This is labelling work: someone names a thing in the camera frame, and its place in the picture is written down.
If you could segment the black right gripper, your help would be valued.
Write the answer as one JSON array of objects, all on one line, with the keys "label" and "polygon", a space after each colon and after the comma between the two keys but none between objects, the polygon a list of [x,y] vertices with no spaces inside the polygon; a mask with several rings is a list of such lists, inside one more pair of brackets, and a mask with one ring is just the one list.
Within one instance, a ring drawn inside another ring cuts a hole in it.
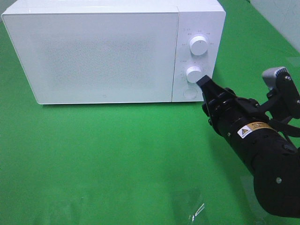
[{"label": "black right gripper", "polygon": [[238,120],[260,120],[260,113],[255,106],[256,100],[238,97],[230,88],[218,86],[208,75],[203,76],[196,84],[202,90],[202,109],[212,127],[225,120],[229,124]]}]

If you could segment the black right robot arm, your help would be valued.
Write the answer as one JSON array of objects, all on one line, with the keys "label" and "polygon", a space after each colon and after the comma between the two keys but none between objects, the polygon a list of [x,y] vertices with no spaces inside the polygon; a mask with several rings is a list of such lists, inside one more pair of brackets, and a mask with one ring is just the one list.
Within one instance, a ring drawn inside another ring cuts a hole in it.
[{"label": "black right robot arm", "polygon": [[215,132],[225,138],[253,175],[255,196],[268,213],[300,216],[300,153],[269,125],[258,102],[235,95],[204,76],[202,109]]}]

